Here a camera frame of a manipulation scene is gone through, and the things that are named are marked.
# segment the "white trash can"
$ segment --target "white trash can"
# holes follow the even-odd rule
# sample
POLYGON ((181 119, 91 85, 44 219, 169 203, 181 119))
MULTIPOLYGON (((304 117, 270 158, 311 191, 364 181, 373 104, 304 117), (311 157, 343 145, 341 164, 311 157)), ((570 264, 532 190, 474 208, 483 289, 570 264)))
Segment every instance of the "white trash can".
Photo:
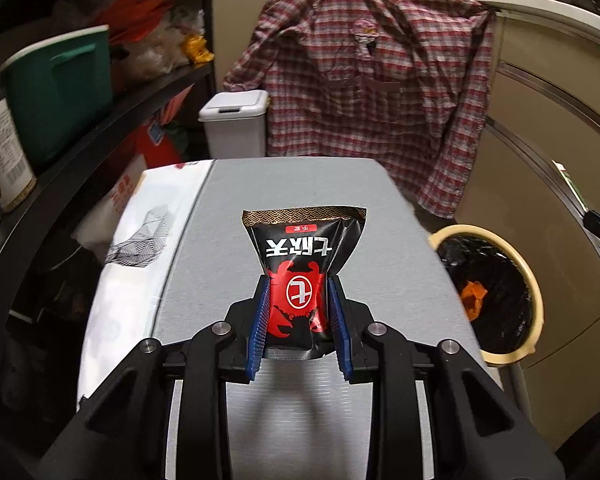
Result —
POLYGON ((211 158, 265 156, 268 103, 264 90, 214 95, 200 110, 211 158))

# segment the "gray table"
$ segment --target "gray table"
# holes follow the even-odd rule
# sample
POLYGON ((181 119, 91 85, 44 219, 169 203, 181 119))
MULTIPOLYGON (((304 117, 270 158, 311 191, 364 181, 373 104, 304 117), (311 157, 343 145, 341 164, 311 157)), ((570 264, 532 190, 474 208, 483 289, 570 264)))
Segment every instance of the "gray table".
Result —
MULTIPOLYGON (((253 295, 262 268, 240 221, 244 209, 313 205, 367 208, 362 238, 339 274, 347 297, 368 304, 375 319, 409 339, 435 345, 454 338, 482 362, 427 232, 384 169, 362 158, 216 161, 176 253, 154 337, 164 344, 190 338, 224 318, 233 302, 253 295)), ((179 395, 177 387, 168 480, 175 478, 179 395)), ((263 360, 255 382, 227 385, 227 404, 236 480, 365 477, 371 386, 345 383, 334 354, 309 362, 263 360)), ((431 478, 423 413, 425 478, 431 478)))

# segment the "yellow bin rim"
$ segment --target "yellow bin rim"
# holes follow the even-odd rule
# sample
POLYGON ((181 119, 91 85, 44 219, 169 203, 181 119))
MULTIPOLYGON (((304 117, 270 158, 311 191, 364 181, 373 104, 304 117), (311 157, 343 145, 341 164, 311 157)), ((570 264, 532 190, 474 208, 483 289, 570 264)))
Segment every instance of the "yellow bin rim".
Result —
POLYGON ((544 325, 544 306, 542 305, 542 295, 540 294, 540 287, 538 281, 534 276, 531 268, 520 255, 520 253, 513 248, 506 240, 499 237, 497 234, 477 227, 474 225, 458 224, 449 225, 448 227, 440 229, 440 231, 433 233, 429 237, 429 245, 433 250, 437 251, 440 244, 447 238, 458 235, 469 235, 477 238, 487 240, 494 247, 500 249, 505 253, 518 267, 522 276, 525 280, 526 286, 531 293, 531 302, 533 306, 533 318, 531 321, 531 327, 529 328, 526 340, 513 352, 508 354, 492 354, 484 350, 482 352, 482 358, 484 361, 493 366, 507 366, 513 363, 517 363, 520 359, 533 354, 536 351, 536 344, 542 333, 542 326, 544 325))

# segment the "gold wave pattern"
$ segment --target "gold wave pattern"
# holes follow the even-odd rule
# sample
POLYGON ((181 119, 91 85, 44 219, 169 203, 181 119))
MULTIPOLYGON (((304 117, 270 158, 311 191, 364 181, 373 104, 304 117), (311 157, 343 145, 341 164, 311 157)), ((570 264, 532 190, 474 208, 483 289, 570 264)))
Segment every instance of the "gold wave pattern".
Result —
POLYGON ((348 220, 350 218, 355 218, 364 224, 366 219, 366 209, 363 207, 330 205, 242 212, 242 223, 245 227, 262 224, 292 224, 295 222, 310 222, 317 220, 348 220))

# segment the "green plastic bin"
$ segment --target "green plastic bin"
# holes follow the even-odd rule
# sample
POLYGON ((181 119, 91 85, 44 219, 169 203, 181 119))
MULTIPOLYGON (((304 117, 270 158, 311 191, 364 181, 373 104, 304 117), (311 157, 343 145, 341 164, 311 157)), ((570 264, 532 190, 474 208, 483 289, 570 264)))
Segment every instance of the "green plastic bin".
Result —
POLYGON ((36 172, 111 108, 107 25, 31 44, 0 70, 20 142, 36 172))

